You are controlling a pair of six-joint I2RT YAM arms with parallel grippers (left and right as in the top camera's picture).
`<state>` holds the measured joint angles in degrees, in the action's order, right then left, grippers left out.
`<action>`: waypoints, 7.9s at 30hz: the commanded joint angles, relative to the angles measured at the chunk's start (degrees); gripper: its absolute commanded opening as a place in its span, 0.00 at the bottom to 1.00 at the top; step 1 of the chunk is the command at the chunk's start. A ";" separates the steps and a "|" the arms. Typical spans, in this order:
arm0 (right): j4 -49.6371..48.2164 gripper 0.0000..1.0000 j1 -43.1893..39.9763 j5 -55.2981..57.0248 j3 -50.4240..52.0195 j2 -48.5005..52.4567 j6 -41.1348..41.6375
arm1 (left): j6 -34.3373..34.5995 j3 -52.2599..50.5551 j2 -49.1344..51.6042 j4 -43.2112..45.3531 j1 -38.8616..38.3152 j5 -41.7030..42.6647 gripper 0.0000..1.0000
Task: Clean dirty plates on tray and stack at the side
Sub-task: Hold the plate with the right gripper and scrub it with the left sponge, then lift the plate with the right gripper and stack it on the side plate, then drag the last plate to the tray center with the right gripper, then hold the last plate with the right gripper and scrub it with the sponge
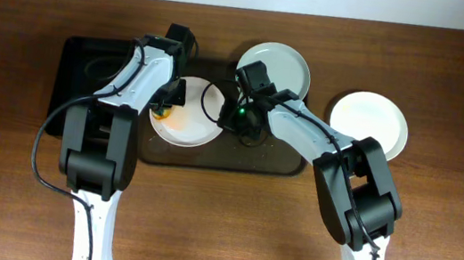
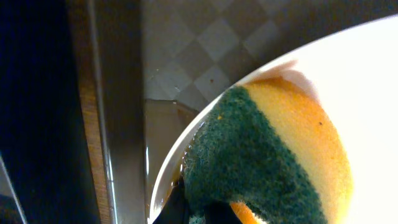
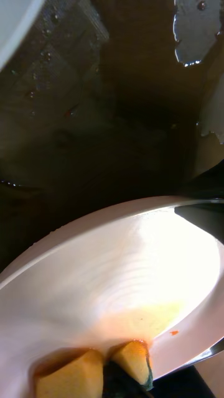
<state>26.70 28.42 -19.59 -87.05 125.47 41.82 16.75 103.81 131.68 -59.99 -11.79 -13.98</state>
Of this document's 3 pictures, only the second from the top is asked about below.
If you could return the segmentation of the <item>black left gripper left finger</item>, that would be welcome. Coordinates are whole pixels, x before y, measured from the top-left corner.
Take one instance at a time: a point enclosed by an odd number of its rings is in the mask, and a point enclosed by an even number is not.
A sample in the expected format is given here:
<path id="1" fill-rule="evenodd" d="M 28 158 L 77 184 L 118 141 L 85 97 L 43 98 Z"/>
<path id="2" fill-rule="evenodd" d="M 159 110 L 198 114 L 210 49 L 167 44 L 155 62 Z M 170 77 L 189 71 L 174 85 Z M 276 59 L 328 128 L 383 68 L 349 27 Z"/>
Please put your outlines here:
<path id="1" fill-rule="evenodd" d="M 172 192 L 153 224 L 189 224 L 190 209 L 185 198 L 184 184 L 179 183 Z"/>

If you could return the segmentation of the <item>yellow green scrub sponge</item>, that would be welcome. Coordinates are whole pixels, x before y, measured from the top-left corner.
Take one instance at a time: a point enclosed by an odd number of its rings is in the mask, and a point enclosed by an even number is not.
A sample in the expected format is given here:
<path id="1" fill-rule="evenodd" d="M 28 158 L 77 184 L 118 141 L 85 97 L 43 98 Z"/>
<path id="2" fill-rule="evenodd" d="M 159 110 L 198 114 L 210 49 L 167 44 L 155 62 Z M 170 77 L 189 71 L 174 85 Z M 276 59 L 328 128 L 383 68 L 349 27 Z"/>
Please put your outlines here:
<path id="1" fill-rule="evenodd" d="M 283 78 L 226 91 L 185 156 L 190 223 L 215 202 L 243 223 L 343 223 L 353 178 L 323 108 Z"/>

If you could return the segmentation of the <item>white plate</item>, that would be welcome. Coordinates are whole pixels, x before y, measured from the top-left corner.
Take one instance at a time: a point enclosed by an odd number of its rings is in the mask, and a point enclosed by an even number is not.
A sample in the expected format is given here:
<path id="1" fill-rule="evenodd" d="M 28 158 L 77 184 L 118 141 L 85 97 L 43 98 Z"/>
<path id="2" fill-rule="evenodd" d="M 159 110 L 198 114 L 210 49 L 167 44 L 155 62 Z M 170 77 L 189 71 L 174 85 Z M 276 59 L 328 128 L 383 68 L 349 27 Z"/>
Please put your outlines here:
<path id="1" fill-rule="evenodd" d="M 397 16 L 316 40 L 253 71 L 229 89 L 283 78 L 315 100 L 336 128 L 351 167 L 353 194 L 343 223 L 397 222 Z M 215 98 L 167 154 L 150 201 L 149 223 L 184 184 L 185 156 Z"/>

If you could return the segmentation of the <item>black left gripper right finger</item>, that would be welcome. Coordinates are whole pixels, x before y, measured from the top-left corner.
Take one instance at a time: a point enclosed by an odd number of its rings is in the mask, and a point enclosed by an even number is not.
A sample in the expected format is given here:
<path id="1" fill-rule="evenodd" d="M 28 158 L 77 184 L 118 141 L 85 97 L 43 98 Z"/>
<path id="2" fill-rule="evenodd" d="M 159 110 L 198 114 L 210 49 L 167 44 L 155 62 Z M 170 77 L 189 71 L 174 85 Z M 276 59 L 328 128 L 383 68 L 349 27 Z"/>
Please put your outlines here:
<path id="1" fill-rule="evenodd" d="M 213 202 L 204 208 L 206 224 L 242 224 L 228 203 Z"/>

